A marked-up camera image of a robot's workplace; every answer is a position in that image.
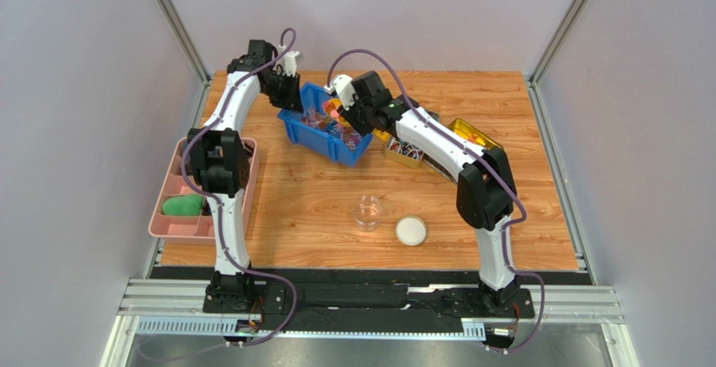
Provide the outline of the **yellow plastic scoop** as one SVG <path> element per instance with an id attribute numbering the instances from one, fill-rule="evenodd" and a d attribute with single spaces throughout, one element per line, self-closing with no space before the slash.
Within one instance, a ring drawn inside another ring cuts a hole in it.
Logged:
<path id="1" fill-rule="evenodd" d="M 335 122 L 343 125 L 343 126 L 350 126 L 350 123 L 343 118 L 343 116 L 340 113 L 340 109 L 342 108 L 341 101 L 338 98 L 331 97 L 328 100 L 324 101 L 322 103 L 322 109 L 323 111 Z"/>

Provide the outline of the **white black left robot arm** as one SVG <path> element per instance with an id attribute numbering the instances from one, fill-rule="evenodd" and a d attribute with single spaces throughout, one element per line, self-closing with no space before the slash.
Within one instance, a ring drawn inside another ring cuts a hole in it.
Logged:
<path id="1" fill-rule="evenodd" d="M 227 67 L 218 105 L 202 128 L 187 135 L 183 153 L 192 167 L 195 192 L 206 197 L 213 217 L 217 259 L 208 294 L 215 301 L 253 301 L 255 272 L 249 269 L 243 205 L 250 180 L 250 156 L 240 131 L 251 105 L 265 94 L 279 108 L 302 112 L 297 64 L 302 54 L 292 44 L 274 46 L 253 39 L 245 55 Z"/>

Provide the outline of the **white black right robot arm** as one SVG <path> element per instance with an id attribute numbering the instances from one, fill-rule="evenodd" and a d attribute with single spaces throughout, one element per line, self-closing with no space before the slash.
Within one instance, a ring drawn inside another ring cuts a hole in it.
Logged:
<path id="1" fill-rule="evenodd" d="M 508 253 L 515 185 L 505 151 L 460 138 L 412 98 L 394 97 L 374 71 L 337 75 L 324 90 L 340 100 L 340 116 L 361 134 L 380 130 L 412 144 L 455 180 L 456 208 L 474 229 L 480 252 L 483 301 L 491 308 L 506 306 L 519 285 Z"/>

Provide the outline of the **blue plastic candy bin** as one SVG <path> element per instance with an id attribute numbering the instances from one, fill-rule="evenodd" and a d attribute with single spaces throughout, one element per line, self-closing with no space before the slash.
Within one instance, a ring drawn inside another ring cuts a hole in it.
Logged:
<path id="1" fill-rule="evenodd" d="M 290 143 L 302 145 L 334 163 L 355 167 L 373 136 L 361 136 L 350 126 L 331 118 L 324 111 L 324 105 L 331 98 L 322 87 L 307 82 L 299 92 L 304 112 L 282 109 L 277 114 Z"/>

